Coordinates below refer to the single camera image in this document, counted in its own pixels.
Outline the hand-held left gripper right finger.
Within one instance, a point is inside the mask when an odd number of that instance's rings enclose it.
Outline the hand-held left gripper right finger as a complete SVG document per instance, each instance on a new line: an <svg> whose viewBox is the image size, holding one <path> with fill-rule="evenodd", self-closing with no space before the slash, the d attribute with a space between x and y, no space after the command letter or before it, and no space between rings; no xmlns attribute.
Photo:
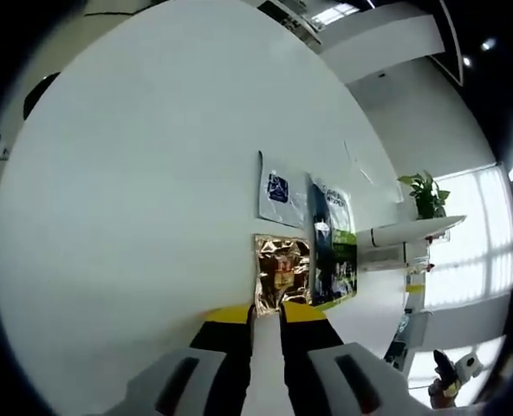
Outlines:
<svg viewBox="0 0 513 416"><path fill-rule="evenodd" d="M356 342L345 343L307 304L281 307L284 381L296 415L414 415L402 375Z"/></svg>

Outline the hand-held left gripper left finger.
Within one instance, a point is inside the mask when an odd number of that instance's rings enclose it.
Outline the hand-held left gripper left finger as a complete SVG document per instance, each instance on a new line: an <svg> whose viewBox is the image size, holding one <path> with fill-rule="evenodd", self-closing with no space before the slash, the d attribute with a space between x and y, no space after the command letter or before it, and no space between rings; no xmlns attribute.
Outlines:
<svg viewBox="0 0 513 416"><path fill-rule="evenodd" d="M126 415L239 415L250 384L255 306L205 317L190 344L168 352L127 385Z"/></svg>

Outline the person's right hand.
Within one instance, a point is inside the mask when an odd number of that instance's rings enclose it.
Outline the person's right hand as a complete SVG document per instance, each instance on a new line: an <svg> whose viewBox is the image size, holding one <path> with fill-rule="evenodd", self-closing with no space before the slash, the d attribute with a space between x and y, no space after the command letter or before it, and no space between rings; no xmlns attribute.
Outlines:
<svg viewBox="0 0 513 416"><path fill-rule="evenodd" d="M431 399L455 400L460 389L458 380L435 379L428 387L428 394Z"/></svg>

